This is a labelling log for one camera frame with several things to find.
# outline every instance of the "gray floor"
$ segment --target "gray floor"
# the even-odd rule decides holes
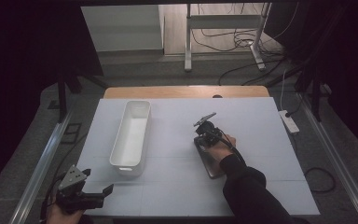
[[[100,55],[100,59],[104,72],[104,77],[100,77],[100,80],[117,87],[216,85],[217,79],[226,71],[254,62],[249,53],[242,55],[196,55],[193,61],[192,72],[186,73],[184,71],[182,56],[167,57],[163,56],[162,52],[103,53]],[[269,64],[268,69],[270,69],[273,64],[274,63]],[[291,66],[292,65],[288,62],[283,63],[270,76],[253,84],[262,85],[266,81],[281,75],[284,69],[289,69]],[[260,77],[263,74],[264,73],[260,73],[252,66],[226,75],[222,79],[222,84],[239,85],[246,80]],[[70,120],[70,123],[81,123],[79,136],[88,131],[98,100],[103,97],[102,88],[84,78],[80,78],[80,81],[83,85],[83,91],[76,103],[75,114]],[[293,89],[293,83],[295,81],[296,77],[291,77],[285,81],[282,107],[288,111],[295,110],[299,104],[297,94]],[[270,95],[274,97],[277,107],[280,106],[281,90],[281,84],[268,89]],[[48,109],[48,107],[51,101],[57,100],[58,93],[55,85],[43,91],[40,107],[28,133],[24,135],[18,149],[0,175],[0,223],[8,223],[12,217],[13,211],[28,183],[32,171],[50,138],[52,130],[58,120],[58,110]],[[327,103],[326,98],[321,99],[321,117],[326,130],[337,146],[339,154],[342,156],[358,183],[358,140],[337,117]],[[339,181],[337,173],[326,156],[315,131],[310,126],[310,121],[306,114],[301,109],[293,115],[293,119],[301,130],[298,135],[291,139],[303,171],[305,172],[311,167],[322,167],[328,170],[337,181],[337,186],[333,191],[328,193],[313,193],[321,215],[302,218],[315,224],[358,223],[358,214],[351,199]],[[63,140],[71,141],[73,140],[73,136],[67,134],[63,137]],[[70,144],[60,144],[26,223],[36,223],[38,221],[40,204],[43,201],[52,175],[63,155],[71,147],[72,145]],[[76,163],[81,149],[82,144],[75,147],[64,164]],[[326,189],[332,184],[329,176],[318,172],[308,175],[307,180],[309,181],[311,189]],[[94,221],[95,223],[112,223],[112,220],[108,217],[95,217]]]

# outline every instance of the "black sleeve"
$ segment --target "black sleeve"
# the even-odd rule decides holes
[[[263,173],[242,164],[235,155],[222,159],[220,167],[227,175],[223,193],[239,223],[294,223],[266,189]]]

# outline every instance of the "person's wrist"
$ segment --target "person's wrist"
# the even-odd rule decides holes
[[[218,155],[217,155],[217,160],[220,162],[222,159],[224,159],[225,157],[232,155],[233,153],[230,150],[222,150]]]

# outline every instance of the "human hand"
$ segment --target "human hand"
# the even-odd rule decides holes
[[[234,147],[236,146],[237,139],[235,139],[234,137],[231,137],[229,134],[227,134],[226,136],[223,136],[223,138],[226,141],[230,142],[232,144],[232,146],[234,146]],[[209,152],[211,154],[211,156],[218,162],[220,162],[226,156],[233,154],[233,152],[231,151],[229,146],[227,146],[226,144],[224,144],[221,141],[219,141],[213,147],[206,147],[205,151]]]
[[[68,215],[55,203],[48,211],[48,224],[77,224],[84,211],[75,211]]]

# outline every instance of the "metal frame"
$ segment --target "metal frame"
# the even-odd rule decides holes
[[[333,142],[331,141],[329,135],[327,134],[327,131],[325,130],[323,124],[312,115],[309,100],[306,97],[303,100],[305,104],[302,104],[302,109],[306,112],[307,117],[312,125],[312,128],[318,135],[318,138],[321,141],[329,160],[331,161],[339,179],[342,182],[342,185],[350,196],[351,201],[358,212],[358,185],[351,173],[349,172],[344,161],[339,156],[339,153]]]
[[[195,15],[191,16],[191,5],[187,4],[186,16],[186,49],[185,49],[185,71],[191,71],[191,29],[257,29],[255,41],[250,46],[255,62],[260,71],[266,66],[260,56],[258,43],[266,24],[270,3],[263,7],[261,15]]]
[[[45,179],[48,168],[51,164],[57,147],[60,144],[62,135],[65,132],[70,118],[72,117],[76,99],[77,96],[71,97],[68,113],[66,113],[66,116],[63,118],[62,122],[56,124],[54,131],[48,140],[48,144],[46,145],[39,162],[34,168],[34,173],[32,174],[31,179],[25,188],[25,191],[22,193],[21,199],[17,204],[17,207],[14,210],[13,216],[9,223],[24,223],[28,217],[32,205],[34,204],[34,199],[36,198],[37,192],[39,191],[40,186]]]

